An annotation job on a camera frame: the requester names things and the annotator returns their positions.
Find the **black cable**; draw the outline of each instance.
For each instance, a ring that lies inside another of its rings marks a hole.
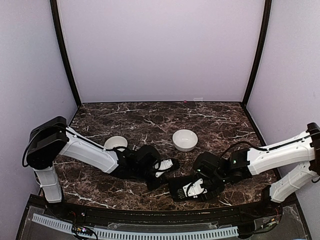
[[[63,219],[63,218],[58,217],[57,215],[55,215],[55,214],[53,213],[53,211],[52,211],[47,205],[45,205],[45,208],[46,208],[56,219],[58,219],[58,220],[60,220],[60,221],[62,221],[62,222],[66,222],[66,223],[68,222],[68,220],[65,220],[65,219]],[[74,216],[75,216],[75,219],[74,219],[74,221],[72,221],[72,225],[73,225],[74,227],[76,227],[76,228],[81,228],[81,229],[85,228],[86,230],[88,230],[88,232],[92,233],[92,235],[95,236],[95,239],[96,239],[96,240],[99,240],[98,235],[97,235],[97,234],[95,233],[95,231],[93,231],[91,228],[89,228],[88,226],[82,226],[82,225],[76,224],[77,215],[75,214]]]
[[[315,180],[315,181],[314,181],[313,179],[311,180],[311,182],[313,182],[314,184],[316,184],[316,183],[319,182],[319,181],[320,181],[320,177],[319,177],[317,180]]]
[[[281,206],[281,214],[279,215],[279,220],[277,221],[276,224],[273,225],[272,228],[270,228],[270,229],[268,229],[268,230],[266,230],[266,231],[260,231],[260,230],[264,229],[263,227],[260,226],[259,228],[257,228],[257,229],[254,230],[254,231],[251,231],[251,232],[238,232],[238,233],[239,233],[239,235],[257,235],[257,234],[265,234],[265,233],[268,233],[268,232],[272,231],[273,229],[275,229],[275,227],[280,223],[283,214],[284,214],[284,213],[283,213],[283,208],[282,208],[282,206]]]
[[[249,145],[250,147],[256,149],[256,150],[259,150],[259,151],[268,151],[268,149],[266,148],[261,148],[261,147],[258,147],[258,146],[255,146],[253,145],[251,142],[248,142],[248,141],[238,141],[234,144],[231,144],[219,157],[219,159],[222,159],[222,157],[227,153],[229,152],[230,149],[234,148],[235,146],[239,145],[239,144],[247,144]]]
[[[272,151],[272,150],[276,150],[276,149],[279,149],[279,148],[282,148],[284,146],[287,146],[287,145],[290,145],[290,144],[293,144],[293,143],[297,143],[297,142],[300,142],[300,141],[303,141],[304,139],[307,139],[307,138],[310,138],[314,135],[318,135],[320,134],[320,132],[316,132],[314,134],[310,134],[308,136],[305,136],[305,137],[302,137],[302,138],[298,138],[296,140],[293,140],[293,141],[290,141],[290,142],[286,142],[286,143],[283,143],[283,144],[280,144],[280,145],[277,145],[277,146],[273,146],[271,148],[262,148],[262,147],[258,147],[256,145],[253,145],[251,142],[248,142],[248,141],[238,141],[234,144],[231,144],[219,157],[219,159],[222,159],[222,157],[232,148],[234,148],[235,146],[239,145],[239,144],[247,144],[249,145],[250,147],[256,149],[256,150],[259,150],[259,151],[264,151],[264,152],[268,152],[268,151]]]

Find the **black frame edge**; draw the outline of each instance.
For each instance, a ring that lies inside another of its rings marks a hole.
[[[74,101],[78,107],[81,106],[81,99],[79,96],[79,92],[76,86],[76,82],[74,79],[74,76],[72,74],[68,54],[67,54],[67,49],[65,45],[65,40],[62,32],[62,27],[61,27],[61,22],[60,22],[60,17],[59,17],[59,9],[58,9],[58,3],[57,0],[50,0],[50,6],[51,6],[51,13],[52,13],[52,19],[53,19],[53,24],[54,24],[54,29],[55,29],[55,34],[56,34],[56,39],[59,45],[60,49],[60,54],[63,62],[63,66],[65,69],[66,76],[68,78],[68,82],[73,94]]]
[[[258,45],[256,47],[256,52],[254,56],[254,61],[249,77],[248,84],[246,86],[245,94],[242,100],[242,103],[244,106],[247,106],[252,89],[255,84],[255,80],[257,77],[260,61],[261,61],[261,56],[263,53],[265,41],[266,41],[266,36],[267,36],[267,30],[268,30],[268,24],[269,24],[269,18],[270,18],[270,12],[271,12],[271,5],[272,5],[272,0],[265,0],[264,3],[264,11],[263,11],[263,17],[262,17],[262,23],[261,23],[261,29],[260,29],[260,35],[259,35],[259,40],[258,40]]]

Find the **brown marble table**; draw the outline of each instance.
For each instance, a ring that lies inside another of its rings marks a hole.
[[[83,104],[70,124],[79,134],[101,145],[115,135],[128,140],[129,147],[155,146],[163,158],[176,158],[180,169],[168,177],[193,173],[196,157],[204,152],[221,154],[230,144],[259,140],[239,103],[230,102],[129,102]],[[180,152],[172,143],[179,129],[198,136],[191,152]],[[148,191],[139,181],[121,180],[78,160],[59,156],[54,162],[67,202],[100,208],[142,211],[197,210],[235,206],[260,200],[262,189],[276,181],[273,170],[228,185],[208,202],[173,202],[167,185]]]

